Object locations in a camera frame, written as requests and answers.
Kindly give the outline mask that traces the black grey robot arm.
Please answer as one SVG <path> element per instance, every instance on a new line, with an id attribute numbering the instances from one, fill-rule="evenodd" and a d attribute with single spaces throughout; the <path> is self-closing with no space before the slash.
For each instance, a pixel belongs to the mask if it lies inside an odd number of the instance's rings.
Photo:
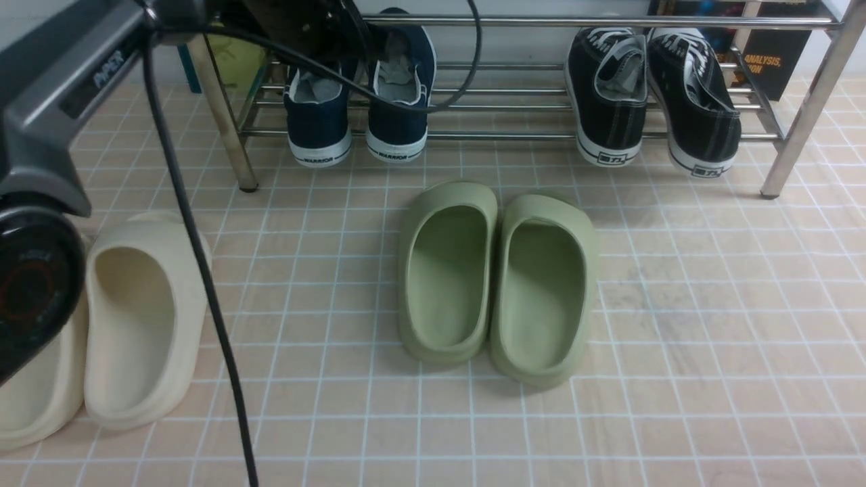
<path id="1" fill-rule="evenodd" d="M 211 32 L 223 1 L 77 1 L 2 49 L 2 382 L 63 330 L 85 284 L 69 148 L 139 59 Z"/>

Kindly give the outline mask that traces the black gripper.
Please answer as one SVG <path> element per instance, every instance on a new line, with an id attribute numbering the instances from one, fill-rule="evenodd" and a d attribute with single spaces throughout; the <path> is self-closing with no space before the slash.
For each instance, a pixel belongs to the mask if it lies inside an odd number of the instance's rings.
<path id="1" fill-rule="evenodd" d="M 319 64 L 370 59 L 370 28 L 352 1 L 219 1 L 219 24 L 240 40 L 287 47 Z"/>

